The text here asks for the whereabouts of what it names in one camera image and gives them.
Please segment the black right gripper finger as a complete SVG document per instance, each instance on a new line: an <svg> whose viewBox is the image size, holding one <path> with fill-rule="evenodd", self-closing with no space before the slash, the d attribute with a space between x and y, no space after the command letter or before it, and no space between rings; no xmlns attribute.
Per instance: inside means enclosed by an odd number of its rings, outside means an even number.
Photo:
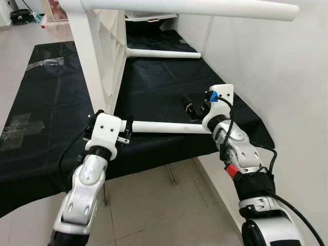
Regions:
<svg viewBox="0 0 328 246"><path fill-rule="evenodd" d="M190 99L187 94L183 94L182 96L182 105L185 109L184 111L186 115L190 118L190 120L197 121L194 103L192 103L192 99Z"/></svg>

